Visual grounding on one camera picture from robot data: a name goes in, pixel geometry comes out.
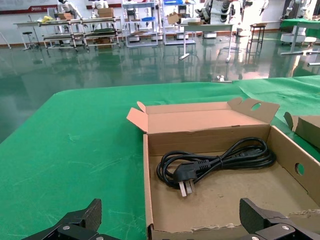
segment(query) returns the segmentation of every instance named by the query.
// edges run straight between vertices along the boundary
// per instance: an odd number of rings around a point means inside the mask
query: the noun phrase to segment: glossy floor
[[[70,89],[211,82],[224,75],[227,80],[307,76],[320,74],[319,67],[307,67],[317,56],[279,56],[280,33],[267,33],[261,52],[255,45],[246,51],[248,40],[232,39],[232,57],[226,64],[229,38],[196,38],[188,45],[190,56],[179,60],[183,46],[141,48],[93,48],[49,51],[21,48],[0,49],[0,142],[7,138],[53,94]]]

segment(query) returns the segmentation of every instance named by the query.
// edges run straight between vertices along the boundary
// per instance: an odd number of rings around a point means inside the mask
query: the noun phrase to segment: open cardboard box
[[[320,163],[270,126],[279,105],[255,99],[131,108],[127,119],[143,130],[145,214],[149,239],[234,240],[241,226],[239,201],[281,212],[320,232]],[[246,137],[265,140],[277,162],[264,169],[220,170],[182,197],[157,178],[161,157],[173,150],[220,155]],[[301,174],[298,166],[304,167]]]
[[[286,112],[284,118],[292,131],[320,149],[320,116],[293,116]]]

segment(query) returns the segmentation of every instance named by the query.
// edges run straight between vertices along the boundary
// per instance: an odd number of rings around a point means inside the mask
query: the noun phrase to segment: cardboard box flap
[[[320,148],[320,116],[306,115],[294,116],[289,112],[284,114],[289,128],[298,134],[301,138]]]
[[[241,97],[228,101],[228,104],[232,110],[260,120],[266,124],[271,123],[280,107],[279,104],[259,101],[252,98],[243,101]]]
[[[131,108],[127,119],[148,134],[194,132],[205,129],[269,124],[279,105],[255,99]]]
[[[148,132],[148,115],[145,112],[139,111],[138,109],[132,107],[126,116],[126,119],[128,119],[145,133]]]

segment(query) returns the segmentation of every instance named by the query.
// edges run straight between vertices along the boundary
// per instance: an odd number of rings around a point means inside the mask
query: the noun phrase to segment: power cord
[[[173,173],[168,167],[175,161],[184,160]],[[236,142],[221,156],[198,155],[186,151],[170,151],[161,159],[156,168],[158,178],[173,189],[180,189],[183,197],[195,191],[194,184],[206,175],[226,169],[261,169],[274,164],[276,155],[265,141],[257,137],[247,137]]]

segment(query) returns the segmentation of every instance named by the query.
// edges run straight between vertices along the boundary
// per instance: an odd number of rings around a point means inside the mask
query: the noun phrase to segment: poster
[[[0,14],[46,13],[56,7],[57,0],[0,0]]]

